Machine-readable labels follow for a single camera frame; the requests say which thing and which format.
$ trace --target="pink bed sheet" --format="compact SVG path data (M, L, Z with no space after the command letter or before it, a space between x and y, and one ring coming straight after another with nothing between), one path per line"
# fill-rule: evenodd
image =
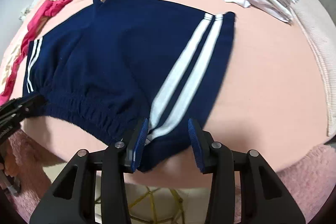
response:
M327 140L323 83L313 53L296 23L288 25L256 8L244 9L223 0L169 1L212 14L233 11L237 15L231 60L205 126L216 141L237 151L256 149L275 170L281 170ZM92 0L74 0L48 21L41 35L91 3ZM28 17L12 44L25 32L29 20ZM22 95L24 71L25 62L18 71L13 97ZM106 147L77 126L51 117L28 119L23 129L64 160L82 148L97 151ZM137 184L190 188L209 186L211 176L199 173L188 149L151 172L136 172L125 175L125 179Z

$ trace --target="elastic waistband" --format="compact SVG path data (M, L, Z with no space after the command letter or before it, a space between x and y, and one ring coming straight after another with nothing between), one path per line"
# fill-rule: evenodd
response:
M34 116L51 116L66 120L107 145L120 141L124 131L133 127L137 121L137 115L130 110L116 114L98 100L73 94L60 88L56 90L42 88L39 93L48 102L39 108Z

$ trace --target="red cloth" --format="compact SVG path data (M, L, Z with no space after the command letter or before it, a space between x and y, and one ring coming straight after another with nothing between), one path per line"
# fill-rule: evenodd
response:
M11 75L9 75L6 80L5 90L0 94L0 105L6 103L9 100L13 92L20 64L27 55L29 42L35 40L41 27L46 23L46 20L43 23L43 19L54 17L60 10L62 10L65 5L71 1L73 0L45 0L41 7L37 10L36 14L27 26L28 32L22 40L21 54L14 61Z

